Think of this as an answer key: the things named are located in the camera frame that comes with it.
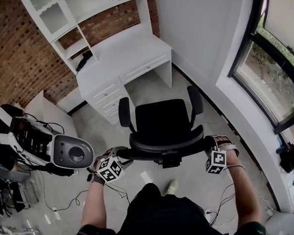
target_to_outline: floor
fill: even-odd
[[[188,85],[188,81],[177,71],[173,70],[173,88],[170,89],[155,72],[150,71],[127,84],[126,89],[135,105],[182,98],[186,102],[190,115],[191,104],[186,89]],[[257,195],[263,196],[274,208],[275,206],[265,179],[239,142],[238,137],[233,134],[225,121],[206,100],[203,103],[204,113],[197,116],[195,126],[202,124],[205,135],[228,135],[237,144],[241,151],[240,159],[245,165]],[[115,126],[110,125],[90,105],[86,105],[77,111],[73,115],[73,119],[79,137],[88,141],[98,155],[113,146],[129,146],[128,136],[130,131],[127,128],[122,128],[119,124]],[[179,189],[176,193],[178,197],[188,197],[204,209],[217,208],[222,192],[232,181],[227,172],[223,172],[220,175],[206,173],[204,166],[206,160],[207,156],[204,152],[201,152],[183,158],[181,166],[169,169],[162,169],[161,166],[154,162],[135,161],[126,170],[126,174],[115,182],[115,185],[125,189],[131,201],[146,183],[146,175],[162,192],[164,192],[169,180],[176,178],[179,183]],[[80,227],[86,193],[80,194],[79,202],[76,203],[73,200],[67,210],[60,211],[61,219],[56,220],[44,201],[43,180],[47,204],[51,208],[56,206],[58,209],[63,209],[68,207],[70,201],[81,191],[87,190],[87,171],[80,170],[78,175],[72,177],[59,177],[47,173],[43,173],[43,175],[44,178],[38,172],[32,173],[32,182],[40,195],[39,203],[32,205],[32,208],[24,210],[18,215],[13,215],[12,218],[5,218],[2,223],[5,226],[12,227],[20,227],[20,224],[27,228],[31,226],[34,229],[39,229],[41,234],[45,235],[76,234]],[[234,188],[231,186],[226,190],[223,198],[233,193]],[[125,219],[128,202],[108,187],[104,189],[104,196],[107,209],[107,227],[117,232]],[[266,207],[269,205],[261,197],[259,197],[259,202],[263,213],[262,221],[265,223],[269,218],[266,214]],[[215,228],[223,234],[234,234],[236,226],[237,212],[235,199],[232,199],[221,208]]]

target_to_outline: baseboard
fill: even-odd
[[[67,114],[69,116],[72,116],[75,112],[77,112],[80,108],[84,107],[86,104],[88,104],[86,101],[80,103],[76,107],[74,107],[72,110],[70,110]]]

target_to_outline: wrist strap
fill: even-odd
[[[242,167],[244,170],[245,170],[245,166],[244,165],[241,165],[241,164],[234,164],[234,165],[228,165],[226,168],[225,168],[225,170],[226,169],[229,169],[230,167]]]
[[[104,184],[105,184],[105,181],[104,181],[104,179],[103,178],[101,178],[101,177],[99,177],[99,176],[97,176],[95,173],[91,173],[91,174],[89,174],[88,175],[88,177],[87,177],[87,181],[88,182],[97,182],[97,183],[99,183],[99,184],[102,184],[103,186],[104,186]]]

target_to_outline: black object on desk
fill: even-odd
[[[87,60],[90,59],[93,56],[92,52],[89,50],[85,53],[83,53],[83,59],[79,62],[76,71],[79,72],[84,65],[87,63]]]

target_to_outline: desk drawer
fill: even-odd
[[[108,115],[106,115],[106,119],[112,119],[115,117],[119,116],[119,110],[117,109],[116,111],[110,112]]]
[[[111,117],[107,117],[106,118],[111,124],[116,124],[117,122],[119,122],[119,114],[111,116]]]
[[[96,110],[103,116],[106,116],[113,111],[117,111],[119,109],[119,101],[123,97],[127,97],[127,95],[118,95],[115,99],[100,105]]]
[[[147,71],[152,70],[153,68],[156,68],[157,66],[159,66],[169,60],[170,60],[170,57],[168,57],[168,55],[163,55],[163,56],[161,56],[161,57],[143,65],[143,66],[140,66],[139,68],[135,68],[134,70],[131,70],[129,73],[127,73],[125,75],[120,76],[120,79],[123,84],[126,84],[126,83],[132,81],[133,79],[135,79],[136,77],[143,75]]]
[[[105,89],[101,90],[100,92],[95,92],[95,95],[88,97],[89,100],[92,101],[94,106],[99,106],[106,102],[107,100],[114,95],[118,95],[122,92],[121,88],[116,84],[113,83],[112,85],[106,87]]]

